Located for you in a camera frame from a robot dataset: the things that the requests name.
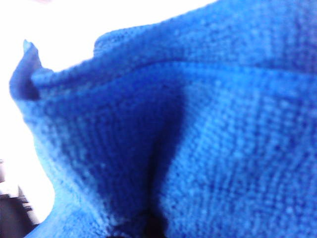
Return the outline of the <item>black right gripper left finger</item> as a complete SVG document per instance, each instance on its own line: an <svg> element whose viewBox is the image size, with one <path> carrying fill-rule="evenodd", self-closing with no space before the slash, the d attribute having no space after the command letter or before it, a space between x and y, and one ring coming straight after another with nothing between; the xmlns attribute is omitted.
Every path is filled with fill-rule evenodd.
<svg viewBox="0 0 317 238"><path fill-rule="evenodd" d="M106 231L106 238L123 238L124 232L121 229L111 229Z"/></svg>

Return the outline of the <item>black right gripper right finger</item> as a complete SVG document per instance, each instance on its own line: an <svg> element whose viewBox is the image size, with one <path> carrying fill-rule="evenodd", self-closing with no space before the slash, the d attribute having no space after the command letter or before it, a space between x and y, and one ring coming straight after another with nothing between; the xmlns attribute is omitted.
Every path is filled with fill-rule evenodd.
<svg viewBox="0 0 317 238"><path fill-rule="evenodd" d="M165 238L163 220L151 214L143 232L144 238Z"/></svg>

